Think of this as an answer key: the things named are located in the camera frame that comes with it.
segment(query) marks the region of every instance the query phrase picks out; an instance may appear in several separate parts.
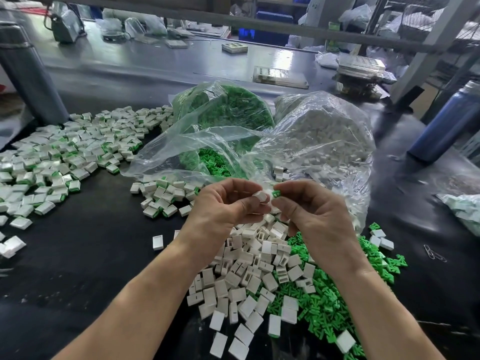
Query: workbench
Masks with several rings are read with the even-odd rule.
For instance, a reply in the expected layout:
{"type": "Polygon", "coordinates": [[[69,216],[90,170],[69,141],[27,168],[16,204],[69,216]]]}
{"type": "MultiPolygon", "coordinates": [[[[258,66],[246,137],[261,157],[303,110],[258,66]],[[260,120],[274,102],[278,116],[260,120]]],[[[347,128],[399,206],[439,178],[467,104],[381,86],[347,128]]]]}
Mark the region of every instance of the workbench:
{"type": "MultiPolygon", "coordinates": [[[[22,23],[70,113],[125,105],[154,108],[168,103],[169,95],[220,78],[249,88],[269,105],[285,93],[334,91],[333,72],[321,69],[309,52],[249,44],[248,54],[230,55],[221,51],[222,41],[205,39],[189,41],[189,49],[182,50],[136,41],[109,44],[88,22],[87,38],[58,46],[40,17],[24,15],[22,23]],[[255,65],[303,72],[310,89],[252,83],[255,65]]],[[[405,255],[409,264],[395,276],[393,291],[448,359],[477,358],[480,239],[434,194],[480,193],[479,170],[455,151],[423,166],[405,156],[424,128],[420,121],[388,102],[351,102],[371,117],[377,145],[367,224],[379,223],[395,243],[393,253],[405,255]],[[424,244],[447,262],[430,259],[424,244]]],[[[147,135],[145,142],[158,133],[147,135]]],[[[28,246],[12,260],[0,261],[0,267],[14,268],[0,278],[0,359],[50,359],[157,255],[153,236],[171,242],[184,219],[144,216],[142,197],[129,192],[131,183],[98,169],[82,181],[81,193],[71,194],[48,216],[33,217],[24,232],[1,229],[28,246]]],[[[283,323],[279,339],[267,335],[266,323],[255,334],[249,359],[342,358],[335,344],[319,341],[303,321],[283,323]]],[[[230,338],[235,328],[227,328],[230,338]]],[[[183,301],[157,358],[210,359],[213,335],[197,306],[189,308],[183,301]]]]}

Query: bag of green plastic pieces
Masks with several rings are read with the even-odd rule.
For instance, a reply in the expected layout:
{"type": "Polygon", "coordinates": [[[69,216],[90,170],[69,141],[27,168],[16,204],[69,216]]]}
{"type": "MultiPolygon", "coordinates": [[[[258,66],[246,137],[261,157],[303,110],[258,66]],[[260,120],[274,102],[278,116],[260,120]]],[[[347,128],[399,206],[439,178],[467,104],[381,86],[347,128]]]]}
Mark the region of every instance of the bag of green plastic pieces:
{"type": "Polygon", "coordinates": [[[241,156],[273,129],[267,104],[225,81],[201,83],[175,96],[176,123],[145,145],[123,175],[174,175],[180,180],[247,178],[241,156]]]}

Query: forearm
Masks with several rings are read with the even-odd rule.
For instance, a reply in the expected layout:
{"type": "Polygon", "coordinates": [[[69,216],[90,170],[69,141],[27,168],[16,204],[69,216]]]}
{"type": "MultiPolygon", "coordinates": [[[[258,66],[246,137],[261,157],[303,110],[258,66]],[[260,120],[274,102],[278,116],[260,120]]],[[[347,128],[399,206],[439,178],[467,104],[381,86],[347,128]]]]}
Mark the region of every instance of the forearm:
{"type": "Polygon", "coordinates": [[[175,240],[54,360],[152,359],[197,269],[175,240]]]}
{"type": "Polygon", "coordinates": [[[444,359],[373,268],[335,283],[369,360],[444,359]]]}

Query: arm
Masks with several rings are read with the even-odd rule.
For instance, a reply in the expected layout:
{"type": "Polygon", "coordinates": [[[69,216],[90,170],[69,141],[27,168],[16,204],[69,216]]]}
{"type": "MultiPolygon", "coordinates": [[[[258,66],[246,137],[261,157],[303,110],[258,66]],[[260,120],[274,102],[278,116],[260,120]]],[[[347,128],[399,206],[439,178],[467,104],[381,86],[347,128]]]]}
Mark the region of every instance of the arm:
{"type": "Polygon", "coordinates": [[[209,265],[234,225],[270,211],[252,197],[260,185],[226,179],[202,189],[177,238],[53,360],[150,360],[196,274],[209,265]]]}
{"type": "Polygon", "coordinates": [[[345,201],[311,180],[274,186],[272,204],[301,231],[315,262],[333,279],[352,315],[369,360],[444,357],[363,254],[345,201]]]}

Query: blue bottle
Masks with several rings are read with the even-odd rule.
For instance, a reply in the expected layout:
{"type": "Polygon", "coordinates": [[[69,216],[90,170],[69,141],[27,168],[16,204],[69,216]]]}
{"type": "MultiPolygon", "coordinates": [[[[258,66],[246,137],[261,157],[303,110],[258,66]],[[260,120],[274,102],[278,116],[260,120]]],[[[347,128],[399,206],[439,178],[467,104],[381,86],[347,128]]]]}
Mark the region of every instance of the blue bottle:
{"type": "Polygon", "coordinates": [[[424,162],[435,162],[479,112],[480,84],[471,80],[450,97],[408,152],[424,162]]]}

